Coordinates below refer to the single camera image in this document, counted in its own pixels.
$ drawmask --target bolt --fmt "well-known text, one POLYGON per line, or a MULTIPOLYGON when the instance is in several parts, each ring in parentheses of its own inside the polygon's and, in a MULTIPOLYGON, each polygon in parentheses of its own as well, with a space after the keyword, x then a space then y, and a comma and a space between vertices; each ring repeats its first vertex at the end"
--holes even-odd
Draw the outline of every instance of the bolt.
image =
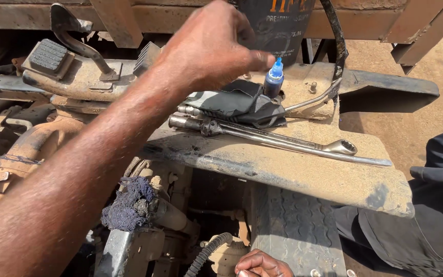
POLYGON ((311 89, 309 90, 309 92, 312 93, 312 94, 316 93, 317 92, 316 88, 317 88, 317 83, 316 82, 312 82, 311 89))
POLYGON ((348 277, 356 277, 356 273, 353 270, 348 269, 346 271, 346 276, 348 276, 348 277))
POLYGON ((317 269, 312 269, 311 270, 311 277, 320 277, 319 271, 317 271, 317 269))

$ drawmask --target black cloth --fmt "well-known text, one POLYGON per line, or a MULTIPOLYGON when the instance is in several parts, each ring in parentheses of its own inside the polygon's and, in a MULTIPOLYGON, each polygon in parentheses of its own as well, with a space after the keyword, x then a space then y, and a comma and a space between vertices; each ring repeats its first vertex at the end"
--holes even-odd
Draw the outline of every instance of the black cloth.
POLYGON ((428 141, 426 152, 425 167, 410 169, 414 218, 351 206, 335 210, 345 253, 376 271, 443 276, 443 134, 428 141))

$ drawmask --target dirt ground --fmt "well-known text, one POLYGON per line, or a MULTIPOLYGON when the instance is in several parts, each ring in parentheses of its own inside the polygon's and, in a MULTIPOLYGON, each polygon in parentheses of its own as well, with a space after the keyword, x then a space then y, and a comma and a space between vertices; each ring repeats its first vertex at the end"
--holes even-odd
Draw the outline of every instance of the dirt ground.
MULTIPOLYGON (((404 76, 394 62, 392 46, 378 41, 348 41, 347 67, 404 76)), ((346 131, 375 135, 384 143, 394 166, 407 178, 409 167, 425 163, 425 145, 431 137, 443 133, 443 39, 425 56, 409 74, 409 77, 435 82, 440 97, 415 113, 363 113, 341 115, 340 128, 346 131)), ((359 277, 394 277, 373 272, 349 257, 345 257, 348 269, 359 277)))

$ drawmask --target corrugated hose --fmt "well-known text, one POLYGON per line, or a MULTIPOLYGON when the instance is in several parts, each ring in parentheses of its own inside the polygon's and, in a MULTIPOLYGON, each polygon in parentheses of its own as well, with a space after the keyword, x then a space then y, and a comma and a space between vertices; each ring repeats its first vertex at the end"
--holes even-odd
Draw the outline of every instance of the corrugated hose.
POLYGON ((232 235, 230 233, 219 234, 212 241, 208 242, 199 255, 194 259, 184 277, 195 277, 208 257, 225 242, 232 242, 232 235))

